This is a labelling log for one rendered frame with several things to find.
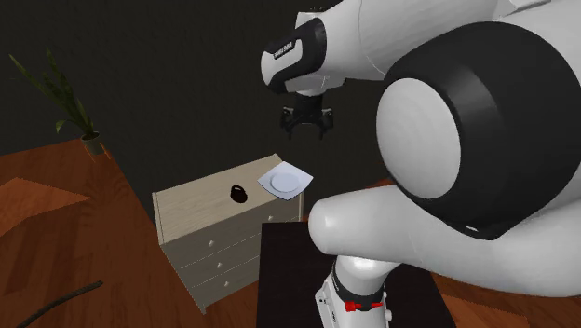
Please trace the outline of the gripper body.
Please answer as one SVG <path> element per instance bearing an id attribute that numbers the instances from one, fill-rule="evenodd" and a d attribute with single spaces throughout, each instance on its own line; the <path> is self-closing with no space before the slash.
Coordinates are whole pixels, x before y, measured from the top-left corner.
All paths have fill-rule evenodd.
<path id="1" fill-rule="evenodd" d="M 290 123 L 312 123 L 324 125 L 327 123 L 327 118 L 322 109 L 323 95 L 318 94 L 314 96 L 295 94 L 295 103 L 290 107 Z"/>

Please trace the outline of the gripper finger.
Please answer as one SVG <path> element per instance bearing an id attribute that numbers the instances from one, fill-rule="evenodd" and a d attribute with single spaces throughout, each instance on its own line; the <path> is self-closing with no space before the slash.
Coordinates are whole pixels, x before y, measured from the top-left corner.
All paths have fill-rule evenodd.
<path id="1" fill-rule="evenodd" d="M 317 125 L 319 127 L 318 138 L 322 139 L 325 133 L 334 126 L 333 111 L 331 108 L 321 110 Z"/>
<path id="2" fill-rule="evenodd" d="M 291 107 L 284 107 L 279 120 L 279 126 L 287 133 L 289 139 L 292 137 L 293 111 L 294 109 Z"/>

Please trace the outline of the white square plate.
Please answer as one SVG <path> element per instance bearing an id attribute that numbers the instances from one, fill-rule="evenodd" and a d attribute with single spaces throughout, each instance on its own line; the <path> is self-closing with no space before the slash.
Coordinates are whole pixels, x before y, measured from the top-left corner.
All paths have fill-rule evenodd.
<path id="1" fill-rule="evenodd" d="M 260 177 L 257 182 L 270 194 L 291 200 L 305 191 L 313 177 L 305 171 L 283 161 Z"/>

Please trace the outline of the beige chest of drawers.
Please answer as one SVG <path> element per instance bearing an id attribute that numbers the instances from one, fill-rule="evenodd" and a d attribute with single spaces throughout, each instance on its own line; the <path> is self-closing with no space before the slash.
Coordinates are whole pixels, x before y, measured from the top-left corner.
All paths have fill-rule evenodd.
<path id="1" fill-rule="evenodd" d="M 257 182 L 281 162 L 273 154 L 152 194 L 160 248 L 202 313 L 259 279 L 262 224 L 303 217 L 302 194 L 284 200 Z M 230 198 L 233 185 L 245 203 Z"/>

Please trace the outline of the black robot stand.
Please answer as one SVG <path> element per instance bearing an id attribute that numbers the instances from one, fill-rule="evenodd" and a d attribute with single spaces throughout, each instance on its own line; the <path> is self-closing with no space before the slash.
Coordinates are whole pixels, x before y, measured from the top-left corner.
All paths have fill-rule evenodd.
<path id="1" fill-rule="evenodd" d="M 256 328 L 322 328 L 315 294 L 333 260 L 314 245 L 306 222 L 263 224 Z M 389 328 L 456 328 L 428 271 L 400 265 L 385 287 Z"/>

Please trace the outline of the potted green plant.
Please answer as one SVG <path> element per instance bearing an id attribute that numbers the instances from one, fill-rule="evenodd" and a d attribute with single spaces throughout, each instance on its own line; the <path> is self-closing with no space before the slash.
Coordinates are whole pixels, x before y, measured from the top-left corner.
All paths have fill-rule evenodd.
<path id="1" fill-rule="evenodd" d="M 105 154 L 110 158 L 110 154 L 101 140 L 101 134 L 94 129 L 93 120 L 87 113 L 85 106 L 74 95 L 73 87 L 69 83 L 66 75 L 59 69 L 55 57 L 49 48 L 46 48 L 46 55 L 52 74 L 56 80 L 53 80 L 47 73 L 43 73 L 43 82 L 39 82 L 13 55 L 9 54 L 8 57 L 33 86 L 38 88 L 67 114 L 67 118 L 58 120 L 55 123 L 57 133 L 60 133 L 62 126 L 66 122 L 70 122 L 82 131 L 80 141 L 90 158 L 101 154 Z"/>

